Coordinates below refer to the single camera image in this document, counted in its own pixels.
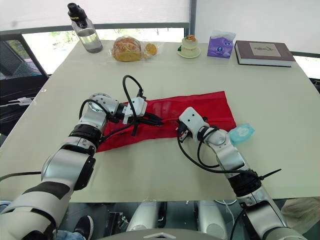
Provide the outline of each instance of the white saucer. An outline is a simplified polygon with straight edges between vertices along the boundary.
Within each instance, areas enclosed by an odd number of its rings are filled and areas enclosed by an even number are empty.
[[[177,52],[181,57],[183,57],[183,58],[186,58],[186,59],[194,59],[194,58],[198,57],[198,56],[201,54],[201,49],[200,49],[199,47],[198,47],[196,50],[197,50],[197,51],[196,51],[196,54],[195,54],[194,56],[186,56],[186,55],[183,55],[183,53],[182,53],[181,51],[178,51],[178,50],[176,50],[176,52]]]

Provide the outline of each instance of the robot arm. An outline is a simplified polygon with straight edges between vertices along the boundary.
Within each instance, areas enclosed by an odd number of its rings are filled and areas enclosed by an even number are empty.
[[[55,239],[71,195],[85,188],[90,180],[96,161],[93,156],[103,139],[107,121],[123,120],[124,124],[129,122],[135,126],[138,123],[163,124],[159,117],[146,112],[147,103],[142,94],[140,86],[138,96],[130,99],[130,106],[104,93],[93,94],[84,101],[80,112],[87,103],[86,113],[58,150],[46,160],[41,183],[23,192],[2,211],[1,239]]]
[[[266,240],[288,237],[305,239],[287,227],[279,208],[262,185],[262,178],[250,169],[238,149],[232,145],[228,132],[210,127],[192,107],[180,115],[179,121],[181,142],[191,133],[195,142],[203,141],[216,154],[217,162],[236,194],[236,199],[245,209],[244,222],[250,232]]]

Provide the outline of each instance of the bread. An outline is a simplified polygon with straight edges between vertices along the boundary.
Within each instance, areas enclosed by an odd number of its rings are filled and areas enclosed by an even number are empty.
[[[113,57],[121,62],[140,61],[143,53],[140,42],[133,37],[118,37],[112,47]]]
[[[156,55],[156,53],[157,53],[156,45],[154,45],[152,43],[148,43],[145,46],[145,52],[147,52],[148,54],[151,54],[152,56]]]

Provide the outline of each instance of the window blind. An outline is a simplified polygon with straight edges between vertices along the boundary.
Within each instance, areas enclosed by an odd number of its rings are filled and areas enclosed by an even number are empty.
[[[0,0],[0,31],[70,26],[71,0]],[[190,0],[76,0],[94,24],[159,24],[188,28]]]

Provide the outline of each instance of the shoe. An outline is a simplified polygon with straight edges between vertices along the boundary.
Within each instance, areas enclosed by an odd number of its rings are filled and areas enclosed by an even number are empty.
[[[73,232],[80,233],[86,240],[90,240],[94,232],[93,219],[90,216],[81,217],[75,225]]]

